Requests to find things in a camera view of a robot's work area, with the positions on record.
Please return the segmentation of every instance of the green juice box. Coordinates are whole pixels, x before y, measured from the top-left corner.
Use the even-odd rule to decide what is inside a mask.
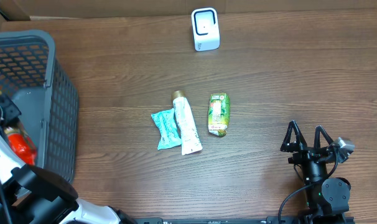
[[[217,136],[225,136],[230,121],[230,98],[226,93],[211,95],[208,111],[208,130]]]

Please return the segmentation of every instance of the snack packet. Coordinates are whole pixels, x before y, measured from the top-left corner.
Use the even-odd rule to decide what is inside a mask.
[[[156,124],[161,134],[158,150],[170,149],[182,144],[182,140],[177,134],[177,126],[174,118],[175,110],[172,108],[152,114],[151,118]]]
[[[208,130],[217,136],[225,136],[230,121],[230,98],[226,93],[211,95],[208,111]]]

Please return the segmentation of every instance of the cable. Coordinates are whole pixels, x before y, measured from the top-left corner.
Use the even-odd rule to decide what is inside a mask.
[[[328,175],[326,176],[326,178],[323,178],[323,179],[321,179],[321,180],[319,180],[319,181],[316,181],[316,182],[314,182],[314,183],[311,183],[311,184],[309,184],[309,185],[306,185],[306,186],[304,186],[304,187],[302,187],[302,188],[300,188],[300,189],[294,191],[294,192],[291,193],[290,195],[288,195],[288,197],[286,197],[286,199],[281,203],[280,209],[278,210],[278,224],[282,224],[282,223],[281,223],[282,208],[284,207],[284,205],[287,203],[287,201],[288,201],[291,197],[293,197],[295,194],[298,194],[299,192],[301,192],[301,191],[303,191],[303,190],[305,190],[305,189],[308,189],[309,187],[313,187],[315,184],[318,184],[318,183],[321,183],[321,182],[327,180],[327,179],[330,178],[330,176],[335,172],[335,170],[336,170],[337,167],[338,167],[338,153],[337,153],[337,150],[336,150],[336,149],[334,149],[332,153],[333,153],[334,156],[335,156],[335,164],[333,165],[332,170],[328,173]]]
[[[298,176],[299,180],[303,182],[303,179],[302,179],[302,177],[299,175],[298,170],[296,170],[296,166],[298,166],[300,169],[302,169],[302,167],[301,167],[300,165],[296,165],[296,164],[294,164],[294,170],[295,170],[295,173],[296,173],[296,175]]]
[[[9,206],[7,204],[7,201],[6,201],[6,197],[5,197],[5,194],[3,192],[3,188],[2,188],[2,182],[0,180],[0,197],[1,197],[1,200],[2,200],[2,206],[3,206],[3,210],[4,210],[4,215],[6,217],[6,220],[7,220],[7,223],[8,224],[12,224],[12,218],[10,216],[10,212],[9,212]]]

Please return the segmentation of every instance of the brown bottle cap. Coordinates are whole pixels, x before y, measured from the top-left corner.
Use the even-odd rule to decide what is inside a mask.
[[[184,97],[184,92],[182,90],[174,91],[172,93],[172,101],[178,97]]]

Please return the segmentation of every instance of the gray plastic basket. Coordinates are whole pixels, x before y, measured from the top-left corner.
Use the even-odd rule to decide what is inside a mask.
[[[72,182],[78,93],[58,63],[48,33],[0,33],[0,87],[21,110],[20,120],[37,146],[35,164]]]

